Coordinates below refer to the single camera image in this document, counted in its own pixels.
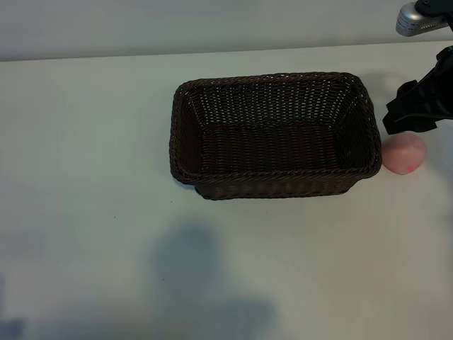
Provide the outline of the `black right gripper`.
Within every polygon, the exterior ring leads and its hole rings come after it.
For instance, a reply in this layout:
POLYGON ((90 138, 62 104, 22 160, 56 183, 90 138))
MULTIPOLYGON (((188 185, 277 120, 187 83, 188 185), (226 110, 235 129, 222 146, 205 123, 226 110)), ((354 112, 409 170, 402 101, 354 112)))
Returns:
POLYGON ((452 117, 452 46, 436 55, 435 66, 420 80, 402 84, 397 99, 386 105, 382 122, 389 135, 427 132, 437 128, 433 118, 452 117))

